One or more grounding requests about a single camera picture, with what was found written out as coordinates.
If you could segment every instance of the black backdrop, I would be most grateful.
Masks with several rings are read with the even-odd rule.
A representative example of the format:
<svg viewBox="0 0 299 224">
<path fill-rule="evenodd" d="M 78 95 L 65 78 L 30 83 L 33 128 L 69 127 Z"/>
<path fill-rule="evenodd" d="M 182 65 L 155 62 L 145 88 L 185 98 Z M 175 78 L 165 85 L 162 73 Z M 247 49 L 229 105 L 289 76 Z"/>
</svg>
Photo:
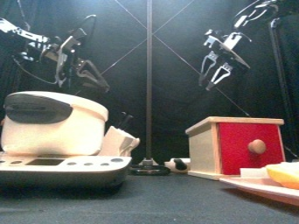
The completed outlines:
<svg viewBox="0 0 299 224">
<path fill-rule="evenodd" d="M 85 17 L 98 15 L 97 29 L 81 51 L 91 60 L 111 86 L 102 95 L 82 94 L 103 104 L 110 111 L 107 127 L 118 123 L 122 111 L 135 120 L 127 130 L 142 138 L 135 149 L 134 163 L 146 156 L 146 0 L 23 0 L 25 18 L 31 32 L 53 38 L 69 36 Z M 229 98 L 253 117 L 286 118 L 277 74 L 269 25 L 258 24 L 247 31 L 253 43 L 243 45 L 239 55 L 251 65 L 247 73 L 234 73 L 219 89 L 199 87 L 203 57 L 210 52 L 203 46 L 209 29 L 231 32 L 233 18 L 254 1 L 249 0 L 154 0 L 154 110 L 153 150 L 158 163 L 170 158 L 189 157 L 189 137 L 185 130 L 207 116 L 246 116 Z M 17 0 L 0 3 L 0 17 L 25 27 Z M 285 17 L 282 47 L 293 100 L 298 117 L 298 16 Z M 91 24 L 85 25 L 91 34 Z M 58 91 L 22 73 L 11 53 L 0 45 L 2 104 L 6 96 L 23 90 Z M 50 66 L 29 65 L 37 75 L 53 81 Z M 282 127 L 283 140 L 292 145 L 287 127 Z"/>
</svg>

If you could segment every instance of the white plate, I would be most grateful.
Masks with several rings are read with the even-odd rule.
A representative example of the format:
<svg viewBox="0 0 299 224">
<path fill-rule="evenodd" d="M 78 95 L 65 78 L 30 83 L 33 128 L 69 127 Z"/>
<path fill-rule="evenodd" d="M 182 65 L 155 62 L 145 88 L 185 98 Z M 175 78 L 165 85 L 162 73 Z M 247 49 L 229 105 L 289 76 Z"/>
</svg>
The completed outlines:
<svg viewBox="0 0 299 224">
<path fill-rule="evenodd" d="M 299 206 L 299 190 L 282 187 L 271 178 L 221 178 L 239 190 Z"/>
</svg>

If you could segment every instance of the drawer front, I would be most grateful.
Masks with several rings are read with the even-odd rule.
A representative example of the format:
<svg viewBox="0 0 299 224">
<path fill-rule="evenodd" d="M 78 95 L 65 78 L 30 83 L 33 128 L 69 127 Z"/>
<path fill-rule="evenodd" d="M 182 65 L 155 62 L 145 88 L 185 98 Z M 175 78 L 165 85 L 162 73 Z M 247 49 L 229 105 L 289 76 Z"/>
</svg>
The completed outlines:
<svg viewBox="0 0 299 224">
<path fill-rule="evenodd" d="M 249 144 L 257 139 L 266 144 L 266 151 L 257 154 Z M 219 123 L 219 154 L 222 173 L 239 175 L 239 168 L 261 168 L 286 160 L 279 127 L 263 123 Z"/>
</svg>

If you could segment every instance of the table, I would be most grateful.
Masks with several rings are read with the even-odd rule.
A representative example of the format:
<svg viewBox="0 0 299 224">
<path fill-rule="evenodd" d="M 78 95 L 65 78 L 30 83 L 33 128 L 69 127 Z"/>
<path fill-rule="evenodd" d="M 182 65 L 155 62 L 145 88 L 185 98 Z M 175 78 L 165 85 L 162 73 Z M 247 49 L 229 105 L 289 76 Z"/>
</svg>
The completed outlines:
<svg viewBox="0 0 299 224">
<path fill-rule="evenodd" d="M 2 189 L 2 223 L 299 223 L 299 207 L 187 174 L 131 176 L 119 189 Z"/>
</svg>

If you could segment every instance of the metal pole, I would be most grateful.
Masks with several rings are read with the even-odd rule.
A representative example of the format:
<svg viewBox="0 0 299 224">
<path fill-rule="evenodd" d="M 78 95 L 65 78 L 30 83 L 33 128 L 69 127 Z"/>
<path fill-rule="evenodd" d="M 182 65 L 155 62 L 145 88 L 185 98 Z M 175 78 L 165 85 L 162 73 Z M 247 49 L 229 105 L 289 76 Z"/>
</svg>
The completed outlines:
<svg viewBox="0 0 299 224">
<path fill-rule="evenodd" d="M 278 78 L 279 78 L 279 84 L 281 84 L 281 90 L 282 90 L 282 96 L 283 96 L 283 102 L 285 102 L 285 112 L 286 112 L 286 127 L 289 130 L 289 136 L 292 137 L 292 150 L 290 152 L 296 155 L 297 154 L 297 147 L 299 145 L 299 139 L 297 135 L 297 128 L 296 128 L 296 114 L 293 111 L 292 106 L 292 99 L 287 92 L 287 81 L 286 81 L 286 70 L 283 65 L 283 57 L 282 57 L 282 50 L 281 50 L 281 43 L 279 43 L 279 25 L 281 25 L 281 19 L 275 18 L 273 22 L 270 23 L 270 37 L 273 41 L 273 47 L 274 47 L 274 54 L 275 54 L 275 65 L 277 65 L 277 72 L 278 72 Z"/>
<path fill-rule="evenodd" d="M 153 0 L 147 0 L 146 159 L 153 159 Z"/>
</svg>

